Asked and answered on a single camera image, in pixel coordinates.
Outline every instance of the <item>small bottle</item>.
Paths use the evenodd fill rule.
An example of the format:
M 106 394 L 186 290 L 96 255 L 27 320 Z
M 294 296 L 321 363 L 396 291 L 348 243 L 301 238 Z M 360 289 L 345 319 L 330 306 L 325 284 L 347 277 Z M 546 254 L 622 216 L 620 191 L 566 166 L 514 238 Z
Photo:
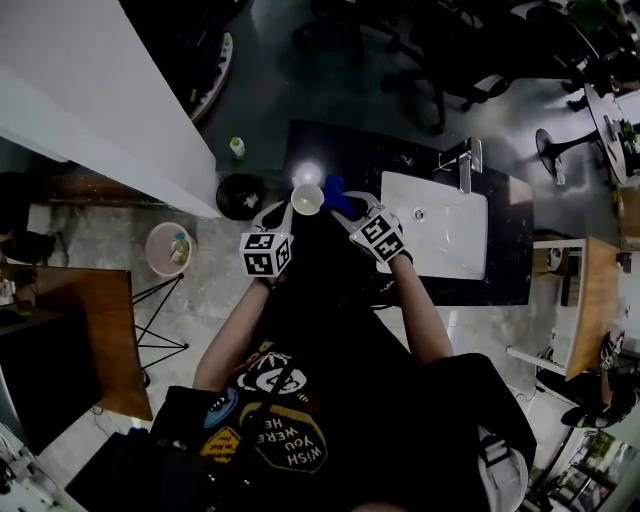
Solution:
M 171 243 L 171 261 L 177 265 L 184 265 L 189 257 L 189 242 L 184 233 L 179 233 Z
M 231 151 L 234 152 L 238 160 L 244 160 L 244 153 L 246 151 L 244 147 L 244 141 L 240 137 L 233 137 L 229 143 Z

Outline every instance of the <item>white cup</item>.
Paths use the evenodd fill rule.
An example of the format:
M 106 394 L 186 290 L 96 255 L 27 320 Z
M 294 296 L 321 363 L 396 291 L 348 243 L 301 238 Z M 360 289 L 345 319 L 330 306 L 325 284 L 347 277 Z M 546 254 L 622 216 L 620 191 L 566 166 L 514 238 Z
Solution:
M 301 215 L 315 215 L 324 203 L 324 194 L 318 185 L 303 183 L 291 194 L 293 209 Z

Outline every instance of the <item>concrete floor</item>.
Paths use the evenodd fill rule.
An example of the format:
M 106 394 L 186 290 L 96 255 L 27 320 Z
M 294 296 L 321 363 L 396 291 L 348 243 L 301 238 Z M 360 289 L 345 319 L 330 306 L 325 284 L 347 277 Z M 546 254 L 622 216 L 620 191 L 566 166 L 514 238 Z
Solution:
M 281 181 L 291 119 L 350 126 L 440 149 L 473 135 L 483 141 L 486 165 L 533 186 L 537 228 L 617 242 L 610 193 L 603 185 L 606 175 L 596 168 L 595 151 L 581 146 L 566 154 L 563 188 L 555 186 L 537 156 L 534 134 L 540 127 L 558 141 L 593 130 L 588 112 L 574 114 L 565 107 L 568 98 L 557 81 L 521 80 L 467 114 L 458 110 L 462 100 L 447 97 L 449 128 L 434 137 L 428 130 L 436 120 L 428 82 L 392 93 L 380 91 L 385 73 L 415 67 L 385 51 L 385 36 L 365 30 L 365 63 L 354 69 L 344 51 L 348 40 L 341 32 L 310 34 L 306 51 L 293 46 L 292 31 L 311 19 L 308 0 L 249 0 L 231 22 L 235 45 L 231 76 L 200 126 L 221 174 L 246 172 L 261 175 L 269 183 Z M 406 32 L 403 23 L 400 29 Z M 245 140 L 247 156 L 242 163 L 236 163 L 229 150 L 233 136 Z M 190 385 L 200 355 L 246 289 L 248 280 L 237 253 L 237 241 L 246 226 L 170 211 L 109 208 L 33 208 L 32 217 L 34 229 L 40 232 L 64 228 L 70 266 L 130 269 L 134 291 L 159 281 L 143 252 L 146 235 L 155 224 L 173 220 L 197 237 L 198 258 L 154 323 L 159 334 L 191 345 L 150 369 L 149 396 L 157 412 L 168 386 Z M 556 293 L 557 287 L 534 280 L 529 306 L 439 308 L 439 312 L 456 352 L 487 354 L 507 384 L 531 396 L 533 366 L 506 356 L 504 350 L 516 342 L 527 344 L 531 351 L 548 343 Z M 155 300 L 136 308 L 139 322 L 152 314 Z M 406 343 L 399 310 L 381 316 Z M 153 351 L 143 353 L 143 363 L 155 356 Z M 85 414 L 41 456 L 61 483 L 66 484 L 106 439 L 96 424 L 110 434 L 126 431 L 131 422 L 114 414 Z

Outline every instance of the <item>wooden table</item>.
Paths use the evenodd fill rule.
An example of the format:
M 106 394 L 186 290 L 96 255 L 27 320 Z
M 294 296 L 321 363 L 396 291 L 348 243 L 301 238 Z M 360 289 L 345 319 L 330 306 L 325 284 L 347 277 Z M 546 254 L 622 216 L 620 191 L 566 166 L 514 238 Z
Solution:
M 125 270 L 3 265 L 2 277 L 34 270 L 36 281 L 17 291 L 52 311 L 83 310 L 89 330 L 103 409 L 151 421 L 151 405 L 142 379 L 131 301 L 131 273 Z
M 535 249 L 581 250 L 580 293 L 569 355 L 563 364 L 512 347 L 507 348 L 507 354 L 569 380 L 598 365 L 602 340 L 613 328 L 618 306 L 618 249 L 595 238 L 534 242 L 533 246 Z

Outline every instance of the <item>black metal stand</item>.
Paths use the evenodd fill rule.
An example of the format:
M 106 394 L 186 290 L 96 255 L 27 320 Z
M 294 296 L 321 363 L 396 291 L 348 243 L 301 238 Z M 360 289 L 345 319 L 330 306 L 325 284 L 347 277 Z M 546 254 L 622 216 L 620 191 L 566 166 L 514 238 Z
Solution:
M 141 348 L 142 347 L 143 348 L 167 348 L 167 349 L 175 350 L 175 352 L 172 352 L 168 356 L 161 357 L 160 359 L 157 359 L 156 361 L 153 361 L 152 363 L 149 363 L 149 364 L 147 364 L 147 365 L 142 367 L 142 373 L 143 373 L 143 376 L 144 376 L 145 387 L 149 387 L 149 384 L 151 383 L 151 380 L 149 379 L 149 375 L 145 371 L 147 368 L 149 368 L 150 366 L 153 366 L 154 364 L 158 364 L 158 363 L 164 361 L 165 359 L 169 359 L 170 357 L 173 357 L 176 354 L 179 354 L 180 352 L 184 352 L 185 350 L 187 350 L 189 348 L 189 344 L 188 343 L 185 343 L 185 344 L 176 343 L 175 341 L 171 341 L 170 339 L 165 338 L 164 336 L 160 336 L 159 334 L 156 334 L 156 333 L 151 332 L 149 330 L 149 327 L 151 327 L 151 324 L 155 320 L 156 316 L 158 316 L 158 313 L 160 312 L 160 308 L 162 308 L 162 306 L 164 306 L 164 303 L 167 301 L 167 299 L 169 298 L 169 296 L 171 295 L 171 293 L 173 292 L 175 287 L 178 285 L 178 283 L 183 278 L 184 278 L 183 274 L 178 274 L 176 277 L 174 277 L 172 279 L 169 279 L 168 281 L 165 281 L 164 283 L 156 285 L 156 286 L 154 286 L 152 288 L 149 288 L 148 290 L 145 290 L 145 291 L 140 292 L 140 293 L 136 293 L 132 297 L 133 305 L 135 306 L 139 302 L 143 301 L 144 299 L 146 299 L 148 297 L 151 297 L 151 295 L 153 295 L 154 293 L 162 290 L 166 286 L 168 286 L 170 284 L 173 285 L 173 286 L 171 286 L 171 289 L 169 290 L 169 293 L 167 293 L 167 295 L 165 295 L 165 297 L 164 297 L 164 299 L 162 299 L 162 302 L 160 303 L 160 305 L 156 308 L 155 312 L 151 316 L 151 319 L 147 322 L 147 325 L 145 327 L 140 327 L 139 325 L 136 325 L 136 329 L 140 329 L 142 331 L 142 334 L 140 334 L 140 337 L 138 338 L 138 341 L 137 341 L 138 347 L 141 347 Z M 154 336 L 154 337 L 156 337 L 158 339 L 166 341 L 167 343 L 171 343 L 171 345 L 173 345 L 173 346 L 167 346 L 167 345 L 141 345 L 140 342 L 142 341 L 142 338 L 144 338 L 145 334 L 150 334 L 151 336 Z
M 562 165 L 562 162 L 560 160 L 560 155 L 562 153 L 564 153 L 567 149 L 570 149 L 579 144 L 584 144 L 585 142 L 595 142 L 599 139 L 599 137 L 600 136 L 598 134 L 598 131 L 595 130 L 592 133 L 585 135 L 584 137 L 580 137 L 579 139 L 558 144 L 553 142 L 553 138 L 547 130 L 543 130 L 541 128 L 536 132 L 536 146 L 538 147 L 538 154 L 540 155 L 540 159 L 542 160 L 544 166 L 547 168 L 547 171 L 549 171 L 552 176 L 556 176 L 556 162 Z

